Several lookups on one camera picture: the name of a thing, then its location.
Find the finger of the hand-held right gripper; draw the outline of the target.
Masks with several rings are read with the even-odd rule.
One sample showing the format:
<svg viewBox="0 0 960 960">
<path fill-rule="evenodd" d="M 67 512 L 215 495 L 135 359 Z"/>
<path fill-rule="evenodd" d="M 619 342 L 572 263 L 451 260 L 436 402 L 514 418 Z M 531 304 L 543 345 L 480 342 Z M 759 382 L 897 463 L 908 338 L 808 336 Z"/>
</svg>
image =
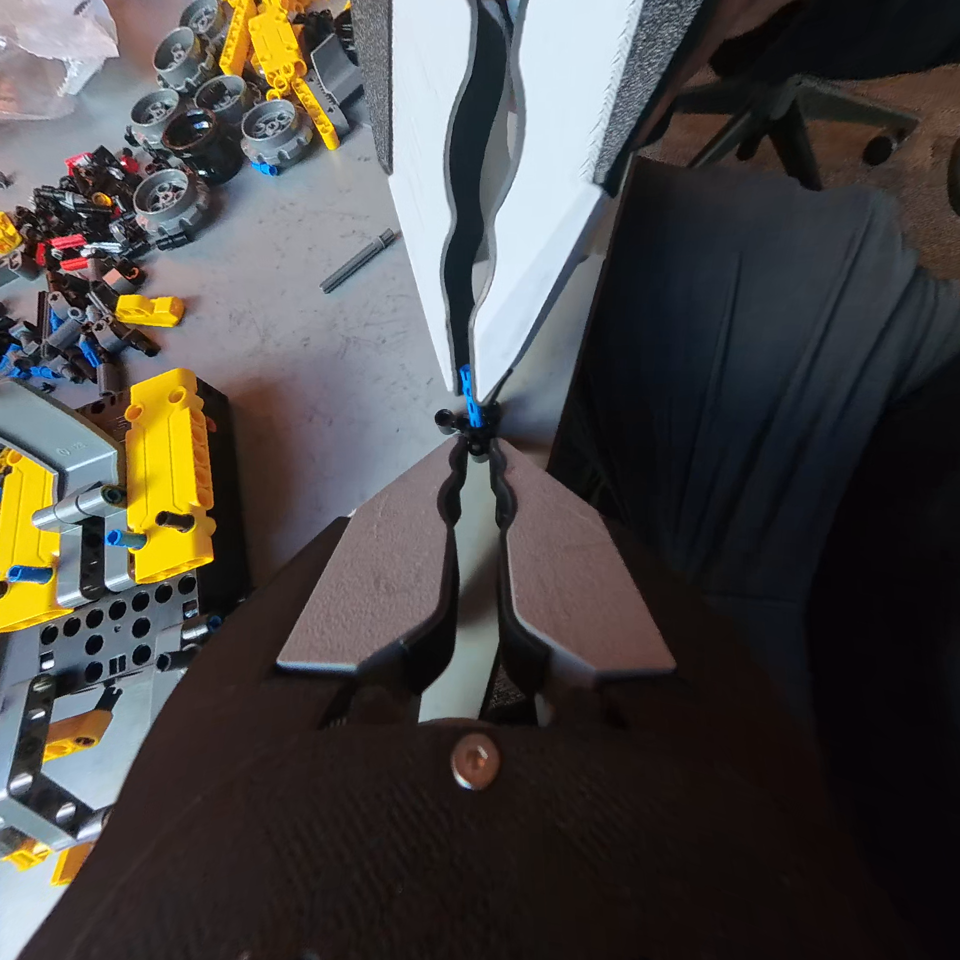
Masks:
<svg viewBox="0 0 960 960">
<path fill-rule="evenodd" d="M 578 9 L 577 2 L 524 2 L 515 24 L 515 155 L 495 210 L 492 276 L 471 320 L 479 402 L 529 348 L 606 205 L 596 171 L 640 2 Z"/>
<path fill-rule="evenodd" d="M 455 223 L 450 138 L 473 65 L 476 6 L 390 4 L 390 194 L 442 380 L 455 390 L 445 260 Z"/>
</svg>

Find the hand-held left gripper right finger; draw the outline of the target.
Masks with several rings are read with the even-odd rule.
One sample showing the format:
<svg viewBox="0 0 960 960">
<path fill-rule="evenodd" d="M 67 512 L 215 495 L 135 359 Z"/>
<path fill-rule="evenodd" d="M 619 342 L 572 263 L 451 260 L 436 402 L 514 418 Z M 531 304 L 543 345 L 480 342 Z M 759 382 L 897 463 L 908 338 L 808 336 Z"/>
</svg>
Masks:
<svg viewBox="0 0 960 960">
<path fill-rule="evenodd" d="M 601 516 L 504 439 L 489 448 L 508 673 L 672 673 L 676 660 Z"/>
</svg>

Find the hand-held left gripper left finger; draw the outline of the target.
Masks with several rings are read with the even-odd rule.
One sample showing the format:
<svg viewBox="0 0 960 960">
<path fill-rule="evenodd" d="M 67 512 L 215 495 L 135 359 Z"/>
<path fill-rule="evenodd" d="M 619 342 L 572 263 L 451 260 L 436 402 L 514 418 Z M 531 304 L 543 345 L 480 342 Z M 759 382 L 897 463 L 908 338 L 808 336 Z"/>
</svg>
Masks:
<svg viewBox="0 0 960 960">
<path fill-rule="evenodd" d="M 455 639 L 461 439 L 449 438 L 349 519 L 282 647 L 282 669 L 445 669 Z"/>
</svg>

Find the grey axle rod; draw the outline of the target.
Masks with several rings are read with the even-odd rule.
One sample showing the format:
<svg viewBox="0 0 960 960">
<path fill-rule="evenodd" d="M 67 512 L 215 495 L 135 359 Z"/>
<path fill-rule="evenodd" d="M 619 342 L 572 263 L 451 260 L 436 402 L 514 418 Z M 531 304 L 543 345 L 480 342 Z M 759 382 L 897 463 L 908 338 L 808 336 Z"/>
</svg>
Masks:
<svg viewBox="0 0 960 960">
<path fill-rule="evenodd" d="M 370 263 L 374 258 L 378 257 L 381 253 L 385 252 L 390 246 L 392 246 L 398 239 L 402 236 L 402 232 L 399 230 L 386 229 L 383 232 L 377 234 L 371 241 L 369 241 L 366 246 L 361 248 L 358 252 L 344 262 L 336 270 L 333 270 L 329 276 L 327 276 L 319 284 L 319 289 L 323 294 L 330 294 L 335 289 L 344 284 L 348 279 L 356 275 L 360 270 L 362 270 L 368 263 Z"/>
</svg>

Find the black connector brick piece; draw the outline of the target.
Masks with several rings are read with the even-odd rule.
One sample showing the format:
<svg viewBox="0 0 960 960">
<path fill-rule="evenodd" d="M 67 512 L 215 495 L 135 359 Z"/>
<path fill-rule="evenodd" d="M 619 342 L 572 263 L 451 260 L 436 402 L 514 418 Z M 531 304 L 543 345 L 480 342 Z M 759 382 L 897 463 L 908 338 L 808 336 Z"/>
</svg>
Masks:
<svg viewBox="0 0 960 960">
<path fill-rule="evenodd" d="M 472 425 L 467 411 L 455 413 L 450 409 L 439 409 L 434 415 L 434 422 L 441 434 L 466 438 L 468 453 L 477 463 L 489 459 L 491 442 L 498 436 L 501 420 L 502 408 L 498 401 L 481 407 L 482 422 L 479 426 Z"/>
</svg>

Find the yellow toy brick vehicle model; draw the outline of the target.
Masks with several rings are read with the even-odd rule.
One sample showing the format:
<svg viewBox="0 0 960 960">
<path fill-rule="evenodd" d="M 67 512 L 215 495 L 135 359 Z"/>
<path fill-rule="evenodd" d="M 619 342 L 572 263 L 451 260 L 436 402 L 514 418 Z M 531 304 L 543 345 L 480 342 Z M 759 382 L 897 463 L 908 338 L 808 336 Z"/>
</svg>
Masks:
<svg viewBox="0 0 960 960">
<path fill-rule="evenodd" d="M 250 587 L 227 398 L 176 368 L 71 410 L 2 382 L 2 863 L 77 876 L 111 802 L 49 774 L 156 715 Z"/>
</svg>

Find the pile of small brick parts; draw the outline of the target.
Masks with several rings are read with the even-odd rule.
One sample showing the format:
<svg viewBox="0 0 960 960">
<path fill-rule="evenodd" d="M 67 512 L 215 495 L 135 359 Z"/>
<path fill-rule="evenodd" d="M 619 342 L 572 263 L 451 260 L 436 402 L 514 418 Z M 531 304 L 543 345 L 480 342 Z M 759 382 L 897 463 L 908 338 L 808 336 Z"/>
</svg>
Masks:
<svg viewBox="0 0 960 960">
<path fill-rule="evenodd" d="M 126 351 L 157 355 L 141 329 L 173 329 L 186 305 L 142 294 L 141 262 L 187 235 L 150 234 L 135 195 L 147 175 L 171 170 L 168 159 L 151 147 L 82 152 L 66 160 L 57 184 L 36 187 L 29 205 L 2 212 L 2 284 L 42 281 L 34 319 L 1 307 L 2 378 L 44 392 L 90 382 L 109 398 L 124 387 Z"/>
</svg>

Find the grey desk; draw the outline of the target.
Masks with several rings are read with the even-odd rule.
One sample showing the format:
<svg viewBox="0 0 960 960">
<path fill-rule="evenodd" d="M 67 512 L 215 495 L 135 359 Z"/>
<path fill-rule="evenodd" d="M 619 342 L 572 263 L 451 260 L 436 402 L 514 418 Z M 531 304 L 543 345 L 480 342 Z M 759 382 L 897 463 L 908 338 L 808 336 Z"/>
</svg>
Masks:
<svg viewBox="0 0 960 960">
<path fill-rule="evenodd" d="M 2 170 L 28 186 L 53 171 L 67 148 L 95 146 L 107 121 L 145 92 L 133 67 L 108 66 L 91 92 L 62 121 L 17 123 L 2 131 Z M 310 546 L 345 515 L 393 481 L 442 437 L 433 425 L 447 406 L 435 349 L 405 242 L 374 258 L 332 294 L 319 283 L 374 234 L 398 220 L 371 131 L 362 127 L 340 150 L 321 150 L 270 178 L 247 170 L 225 188 L 222 211 L 200 239 L 163 254 L 150 274 L 160 294 L 186 296 L 184 324 L 170 333 L 160 357 L 134 361 L 138 378 L 186 367 L 226 394 L 233 415 L 238 488 L 244 509 L 247 559 L 258 590 L 242 621 L 241 640 L 254 614 L 268 627 L 299 615 L 306 600 L 291 592 L 294 579 L 319 573 L 322 544 Z M 599 276 L 601 257 L 576 268 L 542 330 L 506 384 L 508 439 L 546 456 Z M 483 668 L 493 663 L 496 528 L 486 466 L 472 465 L 466 504 L 457 526 L 462 548 L 467 622 L 453 664 L 425 695 L 424 716 L 461 706 L 478 708 Z M 171 674 L 121 683 L 125 690 L 105 743 L 54 762 L 66 786 L 85 800 L 116 799 L 124 777 L 176 688 Z M 286 676 L 268 677 L 263 696 L 240 706 L 229 750 L 253 760 L 254 772 L 281 773 L 295 739 L 305 739 L 292 712 L 299 689 Z"/>
</svg>

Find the person's grey trouser legs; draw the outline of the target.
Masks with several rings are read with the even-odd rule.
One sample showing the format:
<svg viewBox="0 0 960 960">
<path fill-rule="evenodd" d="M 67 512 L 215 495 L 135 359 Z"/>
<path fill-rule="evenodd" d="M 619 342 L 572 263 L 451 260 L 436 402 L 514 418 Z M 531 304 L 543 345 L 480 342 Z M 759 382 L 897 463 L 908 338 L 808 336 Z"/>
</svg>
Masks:
<svg viewBox="0 0 960 960">
<path fill-rule="evenodd" d="M 841 498 L 882 415 L 958 357 L 958 282 L 894 200 L 641 158 L 552 473 L 599 495 L 782 683 Z"/>
</svg>

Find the clear plastic bag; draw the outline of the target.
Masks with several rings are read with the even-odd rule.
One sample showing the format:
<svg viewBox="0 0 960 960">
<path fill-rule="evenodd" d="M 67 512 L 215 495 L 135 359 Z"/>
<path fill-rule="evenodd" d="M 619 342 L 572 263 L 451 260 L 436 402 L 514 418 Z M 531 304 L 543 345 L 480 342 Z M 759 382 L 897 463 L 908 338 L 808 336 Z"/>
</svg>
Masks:
<svg viewBox="0 0 960 960">
<path fill-rule="evenodd" d="M 87 82 L 118 57 L 103 1 L 1 3 L 1 120 L 63 118 Z"/>
</svg>

